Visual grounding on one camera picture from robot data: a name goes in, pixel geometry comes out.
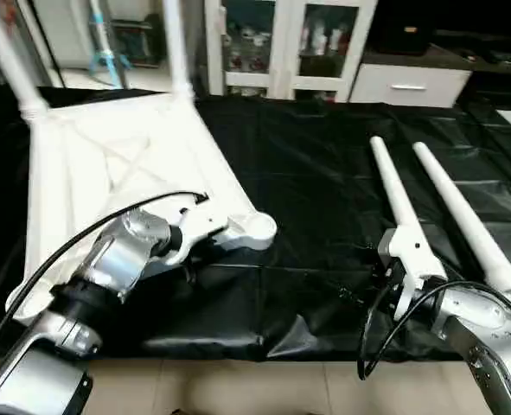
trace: drawer handle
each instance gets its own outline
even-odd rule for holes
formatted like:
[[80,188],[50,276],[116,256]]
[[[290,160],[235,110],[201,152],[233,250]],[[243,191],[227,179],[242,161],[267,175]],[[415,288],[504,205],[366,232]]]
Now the drawer handle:
[[390,88],[402,91],[425,91],[425,86],[419,85],[390,85]]

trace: black cable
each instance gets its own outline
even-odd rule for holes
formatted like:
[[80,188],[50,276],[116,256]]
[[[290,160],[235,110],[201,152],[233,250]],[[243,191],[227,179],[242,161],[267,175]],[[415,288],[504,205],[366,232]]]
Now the black cable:
[[359,365],[362,365],[364,367],[364,370],[362,371],[362,377],[359,376],[361,380],[366,379],[370,374],[373,372],[373,370],[378,365],[382,355],[384,352],[386,352],[387,347],[389,346],[392,339],[399,333],[399,331],[403,328],[403,326],[406,324],[407,320],[412,316],[412,314],[415,312],[415,310],[420,307],[423,303],[425,303],[429,298],[435,296],[441,291],[445,291],[449,288],[454,287],[468,287],[473,288],[477,291],[486,292],[489,295],[493,296],[496,300],[501,302],[503,305],[505,305],[507,308],[511,310],[511,302],[498,290],[494,290],[491,287],[488,287],[487,285],[477,283],[474,281],[451,281],[449,283],[445,283],[442,285],[439,285],[438,287],[428,291],[424,295],[418,298],[416,303],[406,311],[406,313],[399,319],[397,324],[390,330],[388,335],[386,336],[386,339],[382,342],[380,345],[380,349],[378,350],[378,353],[374,356],[374,358],[366,365],[364,366],[364,356],[359,356],[359,359],[357,360],[357,368],[359,368]]
[[399,281],[396,281],[394,278],[390,278],[387,284],[382,288],[376,298],[374,299],[372,305],[368,308],[367,316],[365,317],[365,324],[362,327],[361,337],[359,338],[359,347],[357,349],[357,374],[359,375],[359,379],[365,379],[365,358],[367,357],[367,340],[368,340],[368,332],[370,331],[370,327],[373,323],[374,313],[378,309],[378,306],[387,295],[388,292],[396,285]]
[[150,197],[148,199],[145,199],[143,201],[138,201],[136,203],[131,204],[130,206],[123,207],[122,209],[119,209],[116,212],[113,212],[112,214],[108,214],[106,217],[97,220],[92,225],[84,229],[83,231],[77,233],[74,235],[69,241],[67,241],[65,244],[63,244],[57,251],[52,253],[46,261],[38,267],[38,269],[32,274],[30,279],[25,283],[23,288],[19,291],[19,293],[16,295],[15,300],[11,303],[9,308],[7,309],[7,312],[5,313],[5,316],[3,316],[1,322],[0,322],[0,333],[3,330],[3,328],[11,321],[11,318],[16,313],[16,311],[21,306],[24,299],[27,297],[27,295],[32,291],[36,283],[42,278],[43,274],[49,269],[51,265],[59,259],[65,252],[67,252],[70,248],[72,248],[74,245],[76,245],[78,242],[83,240],[88,234],[95,231],[99,227],[102,227],[105,223],[118,218],[121,214],[126,214],[127,212],[130,212],[131,210],[137,209],[142,207],[143,205],[147,205],[148,203],[151,203],[153,201],[158,201],[161,199],[166,199],[167,197],[171,196],[178,196],[178,195],[193,195],[197,198],[197,202],[203,201],[207,199],[206,195],[202,195],[200,193],[196,192],[189,192],[189,191],[176,191],[176,192],[169,192],[162,195],[157,195]]

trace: bottle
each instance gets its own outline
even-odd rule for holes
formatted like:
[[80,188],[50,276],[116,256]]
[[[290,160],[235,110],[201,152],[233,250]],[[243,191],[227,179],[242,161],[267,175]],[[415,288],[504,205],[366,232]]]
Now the bottle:
[[265,37],[261,34],[253,37],[252,50],[250,51],[249,70],[255,73],[265,73],[266,64],[264,60]]
[[315,29],[313,30],[313,39],[311,42],[312,52],[316,56],[322,56],[326,52],[326,43],[328,37],[324,34],[326,27],[324,21],[319,20],[315,23]]
[[340,36],[338,44],[338,53],[341,56],[345,56],[349,49],[349,39],[351,35],[349,33],[349,26],[345,23],[340,26],[340,30],[342,31],[342,36]]
[[301,42],[299,43],[299,52],[301,54],[303,52],[305,52],[305,49],[307,49],[307,43],[309,41],[309,33],[310,33],[309,24],[307,24],[307,22],[305,22],[305,24],[303,26],[303,30],[301,32]]
[[340,39],[342,38],[341,29],[332,29],[332,35],[330,36],[330,44],[328,46],[328,55],[334,56],[338,54],[338,48],[340,47]]

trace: black tabletop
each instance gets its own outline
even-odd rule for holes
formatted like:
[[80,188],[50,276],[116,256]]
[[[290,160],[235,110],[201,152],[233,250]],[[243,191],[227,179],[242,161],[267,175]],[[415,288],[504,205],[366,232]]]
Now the black tabletop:
[[[53,106],[142,93],[42,90]],[[511,125],[491,107],[225,97],[201,100],[197,108],[253,204],[278,223],[278,235],[265,252],[241,249],[196,265],[194,284],[181,269],[142,282],[116,316],[107,355],[353,360],[380,278],[376,246],[395,226],[368,143],[374,134],[385,139],[451,278],[481,281],[482,271],[414,156],[417,141],[430,146],[511,261]],[[28,128],[10,91],[1,88],[0,318],[22,279],[28,156]],[[379,315],[371,347],[391,324]],[[0,353],[21,331],[14,323]],[[418,322],[406,326],[387,354],[390,360],[453,357]]]

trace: robotic arm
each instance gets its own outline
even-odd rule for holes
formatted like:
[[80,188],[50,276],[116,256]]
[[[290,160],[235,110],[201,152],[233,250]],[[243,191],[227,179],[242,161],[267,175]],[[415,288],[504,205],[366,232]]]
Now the robotic arm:
[[183,211],[177,226],[141,209],[110,223],[1,364],[0,414],[80,414],[93,381],[79,360],[98,353],[105,328],[148,265],[176,267],[229,222],[205,200]]
[[[380,137],[371,140],[374,156],[398,222],[379,244],[379,255],[390,278],[399,278],[390,296],[393,319],[399,320],[421,296],[447,280],[432,253],[399,175]],[[489,286],[511,301],[511,264],[493,241],[468,202],[441,165],[422,144],[418,158],[478,257]],[[392,267],[401,263],[401,267]],[[401,275],[392,275],[392,270]],[[421,318],[431,332],[448,342],[466,361],[494,414],[511,415],[511,310],[488,292],[464,287],[437,290],[422,304]]]

